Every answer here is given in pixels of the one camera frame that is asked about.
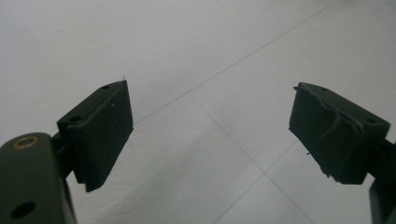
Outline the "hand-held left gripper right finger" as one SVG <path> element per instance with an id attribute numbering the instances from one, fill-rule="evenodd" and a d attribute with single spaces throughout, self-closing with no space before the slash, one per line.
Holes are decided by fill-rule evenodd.
<path id="1" fill-rule="evenodd" d="M 325 175 L 359 185 L 370 174 L 396 185 L 396 147 L 386 140 L 387 121 L 324 87 L 301 82 L 294 89 L 289 130 Z"/>

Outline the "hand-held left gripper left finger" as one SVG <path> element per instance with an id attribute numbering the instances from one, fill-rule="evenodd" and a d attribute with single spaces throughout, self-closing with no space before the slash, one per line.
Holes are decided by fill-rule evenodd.
<path id="1" fill-rule="evenodd" d="M 61 174 L 91 192 L 101 188 L 128 141 L 134 119 L 125 80 L 106 84 L 57 121 L 53 137 Z"/>

